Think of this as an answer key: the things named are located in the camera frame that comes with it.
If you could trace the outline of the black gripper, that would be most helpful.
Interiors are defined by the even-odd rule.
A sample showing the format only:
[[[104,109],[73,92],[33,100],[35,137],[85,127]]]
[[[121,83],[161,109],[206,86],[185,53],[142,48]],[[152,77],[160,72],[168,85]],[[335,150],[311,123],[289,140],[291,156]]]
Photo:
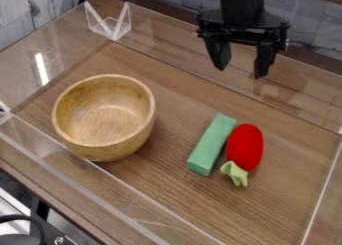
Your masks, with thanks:
[[[247,20],[226,18],[218,9],[196,14],[197,36],[202,39],[214,68],[224,70],[230,60],[229,43],[256,46],[255,78],[268,74],[277,50],[288,47],[289,21],[267,10],[260,10]]]

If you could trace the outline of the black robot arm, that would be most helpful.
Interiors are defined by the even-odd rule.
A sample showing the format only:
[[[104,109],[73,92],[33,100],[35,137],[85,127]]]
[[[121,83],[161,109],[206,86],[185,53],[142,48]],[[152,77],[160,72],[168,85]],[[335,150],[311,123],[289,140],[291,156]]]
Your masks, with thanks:
[[[255,78],[264,77],[277,52],[287,50],[289,21],[264,9],[264,0],[220,0],[218,8],[200,10],[194,19],[214,68],[222,71],[229,63],[230,43],[255,46]]]

